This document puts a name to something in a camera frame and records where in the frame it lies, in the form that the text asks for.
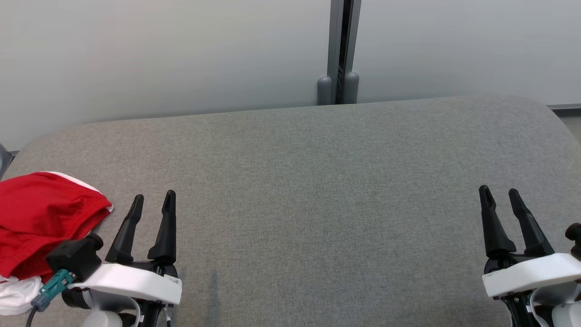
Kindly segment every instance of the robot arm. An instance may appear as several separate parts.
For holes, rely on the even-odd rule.
[[[518,191],[512,189],[508,195],[526,248],[523,254],[514,254],[517,248],[496,215],[496,202],[488,187],[481,186],[482,227],[489,258],[482,276],[486,293],[507,306],[514,327],[581,327],[581,302],[575,302],[581,290],[576,282],[581,279],[579,258],[555,253]],[[571,231],[575,226],[581,225],[568,229],[569,239],[576,237]]]
[[[103,241],[95,234],[78,241],[65,241],[46,257],[58,276],[54,291],[48,289],[52,297],[65,285],[62,297],[68,306],[92,310],[82,327],[155,327],[162,311],[166,312],[170,326],[167,307],[178,305],[182,292],[182,282],[173,265],[175,192],[170,190],[166,194],[162,222],[155,245],[149,250],[149,261],[135,262],[131,249],[143,204],[143,195],[137,195],[107,253],[108,264],[101,264],[96,254]],[[42,296],[45,289],[38,296],[44,301],[35,305],[39,312],[52,299]],[[135,314],[121,313],[123,310],[134,310]]]

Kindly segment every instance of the white wall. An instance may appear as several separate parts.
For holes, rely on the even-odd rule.
[[[77,123],[315,105],[330,0],[0,0],[0,143]]]
[[[469,93],[581,103],[579,0],[362,0],[358,102]]]

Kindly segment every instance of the floor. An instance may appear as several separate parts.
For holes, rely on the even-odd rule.
[[[567,128],[573,133],[577,141],[581,143],[581,115],[561,117]]]

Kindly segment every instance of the gray fabric table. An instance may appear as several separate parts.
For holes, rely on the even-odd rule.
[[[116,206],[134,196],[133,254],[177,193],[178,326],[507,326],[486,297],[478,187],[519,250],[516,187],[557,251],[581,212],[581,148],[545,106],[492,95],[275,109],[78,126],[34,140],[5,179],[79,178]],[[60,299],[33,326],[78,326]],[[24,326],[26,317],[1,317]]]

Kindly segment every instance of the black mount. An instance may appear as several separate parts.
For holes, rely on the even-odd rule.
[[[581,260],[581,223],[574,223],[567,228],[565,237],[569,240],[575,241],[575,245],[571,248],[571,255]]]
[[[482,229],[484,231],[484,243],[488,261],[484,273],[491,273],[505,269],[519,262],[544,257],[554,254],[555,251],[543,234],[539,224],[530,210],[525,206],[516,189],[508,192],[512,206],[512,212],[517,217],[521,226],[522,236],[526,249],[524,254],[514,254],[517,247],[508,238],[498,216],[496,214],[496,202],[488,186],[480,186],[480,204],[482,206]],[[577,229],[581,241],[581,225]],[[513,327],[537,327],[538,324],[531,312],[528,312],[528,295],[530,291],[513,293],[500,298],[511,313]]]
[[[80,240],[62,241],[45,259],[52,273],[66,269],[76,282],[84,282],[101,265],[97,251],[102,247],[103,240],[91,233]]]

